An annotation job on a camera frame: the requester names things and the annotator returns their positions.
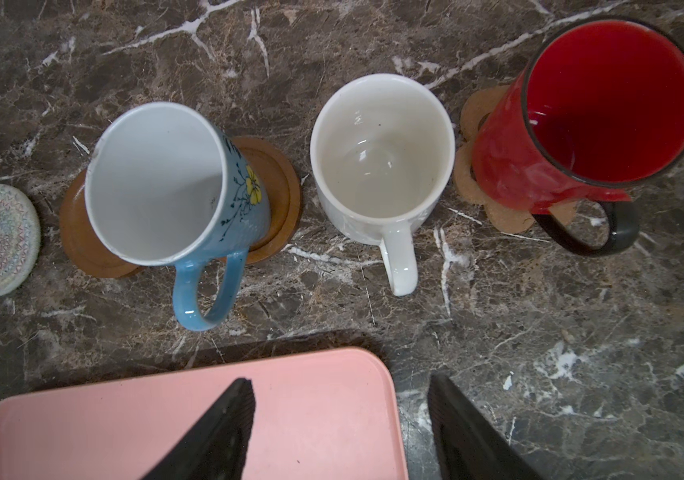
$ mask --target blue mug handle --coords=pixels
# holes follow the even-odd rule
[[[198,281],[208,262],[184,260],[174,264],[177,269],[177,279],[174,282],[174,314],[184,328],[194,332],[203,332],[224,321],[241,287],[246,255],[248,255],[248,248],[228,255],[217,299],[205,315],[201,315],[198,310]]]

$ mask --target wooden coaster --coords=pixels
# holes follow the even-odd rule
[[[59,208],[59,235],[68,258],[87,275],[118,278],[134,275],[143,269],[130,264],[102,244],[94,233],[86,212],[84,189],[86,170],[70,184]]]
[[[527,211],[514,210],[492,200],[480,188],[472,176],[472,146],[486,117],[502,100],[509,85],[486,88],[473,93],[462,107],[460,129],[465,142],[456,151],[453,179],[460,196],[468,202],[483,205],[491,224],[505,234],[520,234],[534,225],[534,217]],[[576,216],[577,202],[554,205],[550,213],[563,225],[568,225]]]
[[[270,230],[251,246],[246,257],[246,264],[255,264],[280,252],[294,235],[302,209],[302,189],[291,162],[272,144],[254,137],[236,137],[233,143],[262,181],[270,200]]]

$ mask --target cup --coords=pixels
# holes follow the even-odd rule
[[[393,294],[412,293],[411,235],[454,165],[454,132],[441,102],[399,75],[358,78],[320,111],[310,162],[331,223],[356,242],[378,245]]]
[[[203,331],[227,316],[249,246],[266,235],[270,206],[241,152],[198,112],[157,102],[105,130],[86,173],[86,210],[100,241],[131,264],[174,265],[174,314]],[[198,310],[198,280],[227,257],[217,299]]]
[[[649,24],[603,17],[549,39],[491,112],[472,150],[481,189],[537,223],[570,252],[616,254],[635,243],[625,188],[684,153],[684,53]],[[606,212],[608,239],[584,244],[550,207],[587,199]]]

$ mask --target red mug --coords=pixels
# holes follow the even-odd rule
[[[574,24],[550,38],[481,127],[472,171],[504,206],[532,213],[574,254],[629,248],[638,213],[624,188],[684,152],[684,53],[651,25],[622,17]],[[606,212],[606,243],[587,245],[550,215],[588,199]]]

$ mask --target pink tray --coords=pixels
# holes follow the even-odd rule
[[[393,379],[357,348],[7,398],[0,479],[141,478],[241,376],[257,400],[244,479],[408,479]]]

